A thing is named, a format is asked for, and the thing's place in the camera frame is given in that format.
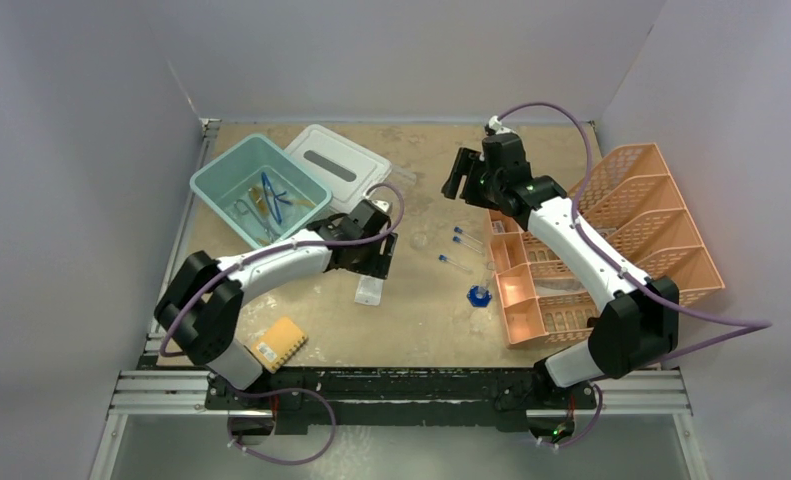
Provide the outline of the white packet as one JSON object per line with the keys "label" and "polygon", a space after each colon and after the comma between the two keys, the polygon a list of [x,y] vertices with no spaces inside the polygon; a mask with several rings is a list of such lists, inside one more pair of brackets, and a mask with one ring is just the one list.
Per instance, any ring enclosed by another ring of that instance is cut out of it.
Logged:
{"label": "white packet", "polygon": [[354,301],[366,306],[379,306],[384,281],[371,276],[361,276],[355,292]]}

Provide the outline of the blue safety glasses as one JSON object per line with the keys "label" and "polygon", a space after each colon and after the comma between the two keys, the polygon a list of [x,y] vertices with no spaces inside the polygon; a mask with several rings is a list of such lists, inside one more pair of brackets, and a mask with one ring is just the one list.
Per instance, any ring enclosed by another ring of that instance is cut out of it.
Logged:
{"label": "blue safety glasses", "polygon": [[293,206],[294,203],[287,198],[288,192],[277,192],[267,173],[261,173],[261,188],[266,209],[274,221],[280,225],[283,223],[281,206]]}

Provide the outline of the blue base small flask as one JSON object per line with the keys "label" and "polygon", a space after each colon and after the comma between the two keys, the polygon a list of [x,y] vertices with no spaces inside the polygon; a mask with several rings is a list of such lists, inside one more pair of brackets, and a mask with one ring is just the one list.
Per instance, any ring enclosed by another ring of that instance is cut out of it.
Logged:
{"label": "blue base small flask", "polygon": [[473,285],[467,292],[466,298],[474,308],[486,308],[492,300],[488,288],[482,285]]}

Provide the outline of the metal crucible tongs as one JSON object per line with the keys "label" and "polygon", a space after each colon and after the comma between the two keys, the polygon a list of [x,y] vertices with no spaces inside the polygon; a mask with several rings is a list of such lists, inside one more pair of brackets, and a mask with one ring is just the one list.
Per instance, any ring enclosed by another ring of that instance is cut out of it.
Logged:
{"label": "metal crucible tongs", "polygon": [[235,200],[232,210],[242,230],[259,245],[268,245],[278,239],[276,231],[245,200]]}

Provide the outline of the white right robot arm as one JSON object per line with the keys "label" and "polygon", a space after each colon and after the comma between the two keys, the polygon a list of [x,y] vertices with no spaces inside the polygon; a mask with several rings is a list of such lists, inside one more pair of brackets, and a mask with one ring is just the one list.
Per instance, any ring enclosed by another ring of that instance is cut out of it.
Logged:
{"label": "white right robot arm", "polygon": [[441,193],[513,219],[559,257],[594,301],[599,314],[589,337],[535,364],[532,392],[540,404],[555,407],[572,386],[621,378],[676,349],[678,286],[618,253],[552,177],[533,176],[517,134],[487,136],[481,150],[460,148]]}

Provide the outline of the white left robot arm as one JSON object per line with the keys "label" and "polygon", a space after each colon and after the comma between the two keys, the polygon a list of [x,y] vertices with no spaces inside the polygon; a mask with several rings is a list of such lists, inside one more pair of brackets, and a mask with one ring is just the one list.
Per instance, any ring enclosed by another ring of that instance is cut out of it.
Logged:
{"label": "white left robot arm", "polygon": [[230,384],[243,408],[268,399],[269,382],[257,349],[236,337],[242,308],[292,281],[334,270],[384,280],[398,235],[398,219],[370,200],[349,213],[315,220],[284,240],[235,256],[189,255],[158,300],[153,316],[165,330],[160,353],[175,343],[180,355]]}

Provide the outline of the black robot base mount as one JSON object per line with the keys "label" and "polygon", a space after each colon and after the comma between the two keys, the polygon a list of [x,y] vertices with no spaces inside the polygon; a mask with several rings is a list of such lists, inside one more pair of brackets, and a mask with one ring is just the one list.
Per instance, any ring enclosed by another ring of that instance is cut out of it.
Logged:
{"label": "black robot base mount", "polygon": [[574,431],[572,414],[597,404],[592,387],[542,385],[531,367],[283,367],[235,390],[208,380],[206,407],[240,416],[262,410],[276,431],[313,425],[493,427],[550,437]]}

